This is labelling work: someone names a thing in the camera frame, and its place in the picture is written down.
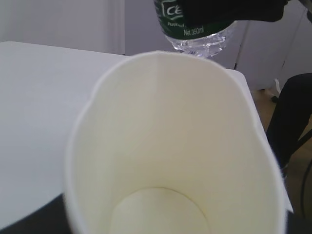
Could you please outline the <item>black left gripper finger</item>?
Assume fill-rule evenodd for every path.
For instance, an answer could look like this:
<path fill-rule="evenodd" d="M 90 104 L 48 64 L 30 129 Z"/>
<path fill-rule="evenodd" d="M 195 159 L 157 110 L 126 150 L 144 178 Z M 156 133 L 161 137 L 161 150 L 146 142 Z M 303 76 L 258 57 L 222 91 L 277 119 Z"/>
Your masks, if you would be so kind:
<path fill-rule="evenodd" d="M 71 234 L 63 201 L 63 194 L 0 230 L 1 234 Z"/>

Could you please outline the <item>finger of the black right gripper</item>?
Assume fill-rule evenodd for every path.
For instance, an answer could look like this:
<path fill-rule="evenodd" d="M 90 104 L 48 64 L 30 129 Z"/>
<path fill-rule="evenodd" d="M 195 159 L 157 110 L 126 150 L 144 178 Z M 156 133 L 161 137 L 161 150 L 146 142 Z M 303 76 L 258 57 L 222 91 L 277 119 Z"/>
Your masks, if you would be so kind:
<path fill-rule="evenodd" d="M 187 24 L 209 24 L 233 20 L 275 22 L 283 17 L 286 0 L 184 0 Z"/>

